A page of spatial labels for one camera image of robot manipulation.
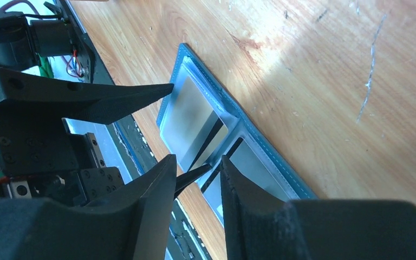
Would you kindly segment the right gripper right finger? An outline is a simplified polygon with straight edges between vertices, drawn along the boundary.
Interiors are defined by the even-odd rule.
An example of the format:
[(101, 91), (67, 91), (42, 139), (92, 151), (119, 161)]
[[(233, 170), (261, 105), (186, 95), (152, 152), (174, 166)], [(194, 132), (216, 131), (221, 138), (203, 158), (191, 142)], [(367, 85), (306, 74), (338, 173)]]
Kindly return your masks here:
[(410, 202), (282, 201), (228, 157), (220, 179), (228, 259), (416, 259), (416, 206)]

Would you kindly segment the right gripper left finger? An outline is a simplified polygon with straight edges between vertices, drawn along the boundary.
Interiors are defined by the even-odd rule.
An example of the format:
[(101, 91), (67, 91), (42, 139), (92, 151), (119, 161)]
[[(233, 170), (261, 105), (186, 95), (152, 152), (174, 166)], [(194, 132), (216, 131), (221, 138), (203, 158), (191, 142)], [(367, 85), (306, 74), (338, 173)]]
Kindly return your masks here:
[(176, 156), (84, 207), (0, 199), (0, 259), (164, 259)]

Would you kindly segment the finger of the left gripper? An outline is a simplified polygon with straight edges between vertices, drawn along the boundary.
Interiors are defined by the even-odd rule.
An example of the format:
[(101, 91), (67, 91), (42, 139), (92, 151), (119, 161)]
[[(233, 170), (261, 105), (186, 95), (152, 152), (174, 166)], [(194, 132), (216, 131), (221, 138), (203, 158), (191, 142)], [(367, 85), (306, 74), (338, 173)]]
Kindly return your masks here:
[(199, 179), (205, 173), (210, 171), (212, 166), (210, 164), (205, 164), (203, 166), (197, 167), (193, 170), (190, 170), (186, 173), (183, 173), (177, 176), (176, 184), (175, 184), (175, 192), (174, 192), (174, 199), (176, 199), (183, 190), (192, 184), (194, 181)]

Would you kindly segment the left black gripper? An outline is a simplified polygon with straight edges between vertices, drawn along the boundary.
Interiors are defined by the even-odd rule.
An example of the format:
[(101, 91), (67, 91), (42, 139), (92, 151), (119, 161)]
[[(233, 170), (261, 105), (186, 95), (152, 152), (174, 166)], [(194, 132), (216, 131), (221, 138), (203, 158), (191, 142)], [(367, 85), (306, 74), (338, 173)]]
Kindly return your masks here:
[(109, 125), (173, 87), (71, 82), (0, 68), (0, 198), (85, 206), (123, 187), (96, 136), (70, 133), (62, 118)]

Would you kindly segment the gold credit card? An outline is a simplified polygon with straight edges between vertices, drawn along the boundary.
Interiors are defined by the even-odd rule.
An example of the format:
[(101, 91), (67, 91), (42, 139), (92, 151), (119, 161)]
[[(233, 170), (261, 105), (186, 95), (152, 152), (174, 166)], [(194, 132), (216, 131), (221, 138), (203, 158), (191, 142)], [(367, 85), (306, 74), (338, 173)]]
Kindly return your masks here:
[(196, 166), (196, 155), (218, 119), (193, 78), (178, 79), (160, 124), (160, 137), (184, 172)]

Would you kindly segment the blue leather card holder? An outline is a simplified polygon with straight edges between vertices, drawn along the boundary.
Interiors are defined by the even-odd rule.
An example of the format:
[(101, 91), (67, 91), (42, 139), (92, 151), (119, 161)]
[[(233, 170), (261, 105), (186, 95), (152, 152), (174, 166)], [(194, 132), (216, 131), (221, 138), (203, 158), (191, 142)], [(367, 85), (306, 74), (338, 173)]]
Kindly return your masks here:
[[(277, 177), (279, 183), (284, 184), (286, 189), (292, 190), (297, 195), (295, 199), (316, 198), (316, 194), (252, 123), (246, 112), (203, 61), (188, 44), (182, 43), (179, 45), (170, 78), (170, 82), (174, 85), (173, 91), (178, 79), (187, 76), (192, 77), (197, 83), (219, 117), (196, 155), (196, 166), (190, 168), (192, 170), (205, 164), (212, 166), (212, 169), (197, 179), (196, 183), (203, 177), (206, 178), (215, 168), (219, 168), (221, 157), (226, 155), (237, 138), (243, 138), (269, 172)], [(170, 95), (164, 97), (159, 110), (156, 120), (159, 130)]]

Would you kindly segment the black VIP credit card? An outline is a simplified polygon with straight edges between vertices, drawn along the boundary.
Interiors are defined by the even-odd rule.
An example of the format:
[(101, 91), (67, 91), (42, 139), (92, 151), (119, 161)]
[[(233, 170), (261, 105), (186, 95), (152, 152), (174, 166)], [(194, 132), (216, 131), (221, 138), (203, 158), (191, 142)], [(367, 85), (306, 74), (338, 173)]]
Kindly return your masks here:
[[(241, 174), (271, 195), (283, 201), (295, 199), (297, 197), (292, 190), (286, 189), (285, 185), (281, 184), (277, 177), (269, 172), (243, 138), (237, 138), (231, 148), (227, 151), (226, 155)], [(215, 168), (214, 171), (209, 173), (206, 178), (203, 177), (197, 184), (200, 186), (201, 192), (207, 203), (211, 209), (213, 209), (218, 220), (223, 225), (224, 219), (219, 168)]]

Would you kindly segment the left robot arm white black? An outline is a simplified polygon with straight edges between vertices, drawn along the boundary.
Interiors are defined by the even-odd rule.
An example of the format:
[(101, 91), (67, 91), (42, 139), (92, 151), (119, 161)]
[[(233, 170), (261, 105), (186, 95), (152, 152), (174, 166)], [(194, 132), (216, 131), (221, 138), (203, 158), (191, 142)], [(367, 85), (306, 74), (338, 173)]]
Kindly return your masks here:
[(0, 8), (0, 199), (84, 206), (124, 185), (101, 137), (67, 120), (110, 125), (171, 93), (171, 83), (115, 86), (60, 4), (52, 15)]

